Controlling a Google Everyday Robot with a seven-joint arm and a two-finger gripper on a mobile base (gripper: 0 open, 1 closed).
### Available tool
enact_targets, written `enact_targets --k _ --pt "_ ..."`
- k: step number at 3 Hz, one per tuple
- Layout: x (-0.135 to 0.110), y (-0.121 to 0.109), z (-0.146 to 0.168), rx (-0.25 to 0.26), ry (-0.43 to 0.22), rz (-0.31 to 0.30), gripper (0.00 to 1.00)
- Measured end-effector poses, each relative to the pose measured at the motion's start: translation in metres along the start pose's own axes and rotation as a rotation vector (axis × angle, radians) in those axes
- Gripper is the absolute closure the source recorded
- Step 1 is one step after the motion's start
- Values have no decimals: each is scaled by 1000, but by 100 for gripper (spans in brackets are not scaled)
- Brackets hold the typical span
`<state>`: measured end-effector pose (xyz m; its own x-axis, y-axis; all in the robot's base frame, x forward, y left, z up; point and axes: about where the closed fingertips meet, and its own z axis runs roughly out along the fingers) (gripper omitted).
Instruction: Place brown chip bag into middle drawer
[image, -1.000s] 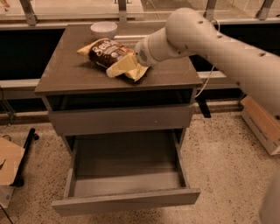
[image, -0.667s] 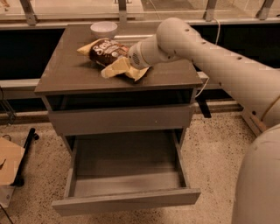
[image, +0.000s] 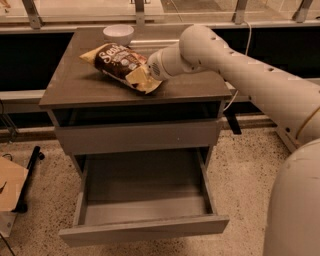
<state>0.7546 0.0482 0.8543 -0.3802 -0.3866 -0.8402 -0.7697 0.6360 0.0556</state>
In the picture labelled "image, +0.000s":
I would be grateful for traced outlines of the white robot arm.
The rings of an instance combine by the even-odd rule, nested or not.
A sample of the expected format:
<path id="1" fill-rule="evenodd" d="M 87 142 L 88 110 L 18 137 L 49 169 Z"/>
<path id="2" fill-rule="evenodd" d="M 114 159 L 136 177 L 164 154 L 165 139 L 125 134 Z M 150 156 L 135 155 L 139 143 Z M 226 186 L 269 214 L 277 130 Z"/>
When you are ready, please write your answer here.
<path id="1" fill-rule="evenodd" d="M 147 62 L 157 80 L 211 70 L 266 114 L 298 148 L 274 181 L 263 256 L 320 256 L 319 86 L 241 54 L 210 28 L 193 25 Z"/>

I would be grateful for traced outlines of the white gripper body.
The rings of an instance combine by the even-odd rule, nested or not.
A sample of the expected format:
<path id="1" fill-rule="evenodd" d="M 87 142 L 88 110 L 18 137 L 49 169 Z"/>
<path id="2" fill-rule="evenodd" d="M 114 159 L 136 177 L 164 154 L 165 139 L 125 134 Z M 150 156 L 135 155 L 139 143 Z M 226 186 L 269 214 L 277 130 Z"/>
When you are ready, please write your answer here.
<path id="1" fill-rule="evenodd" d="M 159 81 L 197 71 L 196 67 L 182 57 L 178 44 L 173 44 L 153 53 L 148 58 L 147 67 L 152 77 Z"/>

